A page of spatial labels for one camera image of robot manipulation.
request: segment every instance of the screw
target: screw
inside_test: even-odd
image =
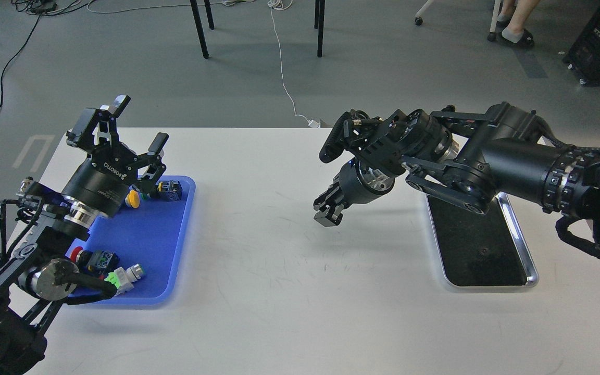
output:
[[[467,207],[467,209],[471,212],[476,212],[476,214],[483,214],[483,211],[480,208],[474,206],[473,204],[465,203],[465,207]]]
[[[20,255],[21,256],[26,256],[29,253],[31,253],[32,250],[34,250],[34,245],[26,245],[25,247],[23,247],[22,249],[20,249]]]
[[[414,188],[415,190],[420,190],[422,192],[421,187],[417,183],[414,183],[411,181],[407,181],[407,183],[409,184],[410,187]]]

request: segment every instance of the gray floor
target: gray floor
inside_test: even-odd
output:
[[[102,0],[93,8],[169,3]],[[81,109],[108,104],[121,93],[133,99],[120,126],[306,126],[293,116],[281,86],[279,48],[265,3],[212,7],[217,28],[206,29],[209,60],[201,56],[188,7],[114,15],[81,9],[41,19],[4,80],[0,199],[12,197],[21,178],[40,177]],[[328,1],[322,59],[316,57],[314,1],[295,0],[274,19],[286,87],[298,113],[310,119],[332,124],[351,108],[387,116],[398,108],[433,111],[446,104],[481,112],[507,101],[538,110],[565,142],[600,146],[600,87],[582,87],[560,61],[599,1],[571,2],[571,9],[565,3],[545,0],[532,14],[527,27],[536,47],[530,52],[485,39],[492,5],[484,0],[436,2],[421,27],[414,25],[414,14],[423,0]],[[0,1],[0,73],[34,22]],[[33,135],[46,136],[50,152],[43,154],[44,143],[36,140],[16,166]],[[252,152],[258,147],[265,140],[252,145]],[[40,166],[32,171],[38,155]],[[233,167],[246,160],[234,159]]]

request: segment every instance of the white cable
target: white cable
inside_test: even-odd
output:
[[[90,5],[91,3],[95,2],[96,0],[90,0],[90,2],[87,3],[87,8],[90,12],[92,12],[93,14],[120,14],[122,12],[129,12],[131,10],[143,10],[143,9],[157,9],[157,8],[173,8],[173,7],[189,7],[190,4],[176,4],[176,5],[155,5],[153,7],[140,7],[140,8],[131,8],[131,9],[124,9],[124,10],[114,10],[114,11],[110,11],[110,12],[102,12],[99,10],[91,10],[90,9]],[[232,7],[233,5],[237,4],[237,3],[252,3],[255,2],[256,0],[222,0],[221,2],[218,3],[210,3],[210,5],[224,5],[226,7]]]
[[[277,37],[277,44],[279,45],[279,70],[281,71],[281,85],[284,87],[284,91],[286,92],[286,95],[289,96],[289,99],[291,100],[291,104],[293,104],[293,116],[300,116],[302,118],[304,118],[305,120],[307,120],[307,124],[310,124],[310,121],[307,117],[302,116],[301,114],[298,114],[295,111],[295,102],[293,101],[293,98],[291,97],[291,95],[289,94],[289,91],[286,89],[286,84],[284,83],[284,64],[283,64],[283,60],[281,59],[281,41],[279,41],[279,34],[277,34],[277,26],[274,24],[274,16],[272,15],[272,9],[274,8],[274,4],[273,0],[270,0],[269,2],[267,2],[267,6],[270,7],[270,17],[272,17],[272,28],[274,29],[274,35]]]
[[[69,9],[69,8],[71,8],[71,7],[74,7],[74,6],[78,5],[78,4],[79,4],[79,3],[81,3],[81,2],[83,2],[83,0],[74,0],[74,2],[73,2],[73,3],[71,3],[71,4],[69,4],[67,7],[64,7],[64,8],[62,8],[62,9],[55,9],[55,10],[51,10],[51,11],[49,11],[49,12],[45,12],[45,13],[43,13],[43,15],[54,15],[54,14],[57,14],[58,12],[59,12],[59,13],[61,13],[61,12],[63,12],[64,10],[67,10],[67,9]]]
[[[293,5],[293,0],[291,0],[288,6],[284,6],[284,2],[282,2],[282,0],[268,0],[267,2],[267,6],[274,10],[286,10],[290,8],[291,5]]]
[[[232,7],[238,3],[253,3],[256,0],[221,0],[221,3],[224,4],[224,7]]]

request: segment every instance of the slipper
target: slipper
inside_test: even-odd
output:
[[[505,29],[509,23],[510,23],[510,19],[508,19],[507,21],[497,21],[497,30]]]
[[[527,29],[523,30],[522,38],[520,38],[520,40],[518,40],[517,43],[514,43],[514,42],[508,40],[507,38],[504,38],[504,36],[502,36],[501,32],[498,33],[497,36],[498,36],[497,40],[503,42],[504,45],[507,45],[509,47],[531,48],[534,46],[534,36],[532,36],[531,33]]]

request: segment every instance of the chair leg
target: chair leg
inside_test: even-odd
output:
[[[205,0],[205,12],[207,13],[207,24],[210,26],[210,30],[215,29],[215,22],[212,19],[212,6],[210,0]]]
[[[418,12],[416,13],[416,18],[423,17],[424,12],[426,11],[427,8],[429,8],[430,5],[432,5],[432,3],[434,3],[434,0],[427,0],[427,2],[425,4],[423,4],[421,9],[419,9]]]
[[[487,35],[487,40],[489,41],[495,41],[497,38],[497,15],[501,4],[502,0],[495,0],[495,9],[492,10],[492,21],[490,22],[490,33]]]
[[[198,4],[196,0],[190,0],[191,12],[193,13],[193,21],[196,23],[196,31],[198,33],[198,41],[201,43],[201,50],[203,51],[203,58],[209,59],[210,55],[207,53],[207,44],[205,44],[205,34],[203,34],[203,24],[201,22],[201,15],[198,13]]]
[[[326,16],[326,0],[319,0],[319,46],[316,55],[323,56],[323,19]]]

